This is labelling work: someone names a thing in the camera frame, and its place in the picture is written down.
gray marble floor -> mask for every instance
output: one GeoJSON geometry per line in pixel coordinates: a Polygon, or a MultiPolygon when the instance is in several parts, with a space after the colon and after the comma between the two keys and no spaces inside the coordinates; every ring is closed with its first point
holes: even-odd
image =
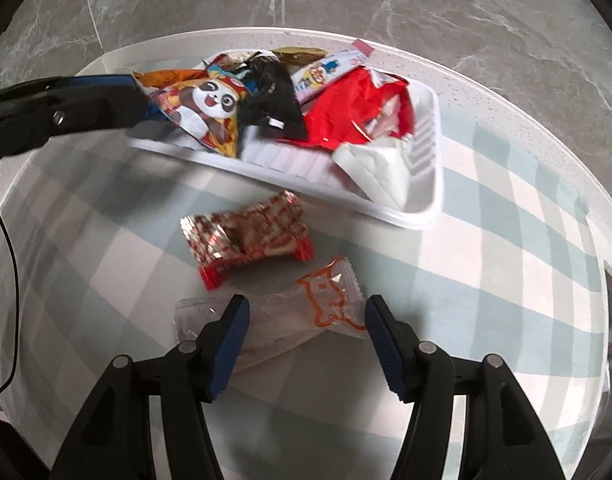
{"type": "Polygon", "coordinates": [[[240,25],[361,36],[454,68],[548,127],[612,195],[612,35],[588,0],[26,0],[0,40],[0,87],[240,25]]]}

white label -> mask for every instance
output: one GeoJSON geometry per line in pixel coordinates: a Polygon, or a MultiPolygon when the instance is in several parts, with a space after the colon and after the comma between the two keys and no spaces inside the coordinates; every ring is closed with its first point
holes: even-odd
{"type": "Polygon", "coordinates": [[[280,130],[283,129],[283,123],[277,119],[273,119],[272,117],[268,119],[268,126],[273,126],[275,128],[279,128],[280,130]]]}

shiny foil wrapper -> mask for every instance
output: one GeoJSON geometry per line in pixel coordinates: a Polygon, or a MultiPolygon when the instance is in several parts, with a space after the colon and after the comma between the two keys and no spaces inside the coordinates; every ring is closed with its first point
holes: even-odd
{"type": "Polygon", "coordinates": [[[199,275],[211,290],[232,267],[268,256],[293,254],[311,260],[312,244],[302,216],[297,195],[282,191],[242,211],[186,216],[181,227],[199,275]]]}

green and white plaid tablecloth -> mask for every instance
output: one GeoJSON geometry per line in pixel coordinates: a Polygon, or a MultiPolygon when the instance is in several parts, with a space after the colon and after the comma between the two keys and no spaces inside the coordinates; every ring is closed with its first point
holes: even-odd
{"type": "MultiPolygon", "coordinates": [[[[305,198],[316,260],[268,260],[228,282],[250,293],[280,290],[348,256],[364,293],[382,294],[421,338],[464,358],[501,354],[570,476],[593,424],[606,352],[587,209],[533,156],[455,112],[442,118],[446,197],[435,227],[407,231],[305,198]]],[[[277,191],[124,142],[121,132],[51,141],[3,207],[23,311],[20,367],[1,402],[48,463],[110,359],[163,354],[175,344],[175,302],[206,295],[179,219],[277,191]]],[[[13,314],[0,233],[0,383],[11,365],[13,314]]],[[[457,476],[464,406],[458,398],[447,479],[457,476]]],[[[206,415],[226,478],[379,480],[390,477],[410,409],[388,391],[369,341],[324,333],[235,375],[206,415]]],[[[154,427],[161,465],[161,423],[154,427]]]]}

black cable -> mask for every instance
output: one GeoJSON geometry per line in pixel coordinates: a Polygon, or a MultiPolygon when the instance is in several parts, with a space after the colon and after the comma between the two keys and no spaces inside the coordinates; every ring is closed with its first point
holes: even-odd
{"type": "Polygon", "coordinates": [[[10,383],[13,381],[15,377],[15,372],[17,371],[17,354],[19,353],[19,274],[17,272],[17,260],[15,258],[15,251],[13,250],[13,244],[10,241],[10,237],[8,236],[8,231],[6,231],[6,226],[4,225],[4,221],[0,215],[0,227],[1,231],[4,233],[4,238],[6,238],[6,243],[8,245],[8,250],[10,251],[10,259],[13,261],[13,273],[15,275],[15,349],[13,352],[13,367],[10,371],[9,377],[6,379],[6,382],[0,386],[0,393],[6,390],[7,387],[10,386],[10,383]]]}

